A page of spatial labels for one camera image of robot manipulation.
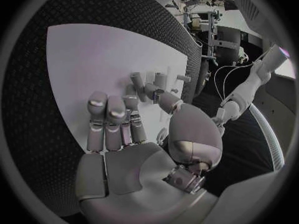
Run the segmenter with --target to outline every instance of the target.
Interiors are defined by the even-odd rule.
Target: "black mesh fabric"
[[[19,37],[5,74],[2,113],[8,146],[24,180],[55,213],[79,211],[74,177],[83,150],[55,102],[46,63],[47,28],[91,23],[130,30],[188,56],[182,99],[196,87],[201,48],[176,19],[154,0],[48,0]]]

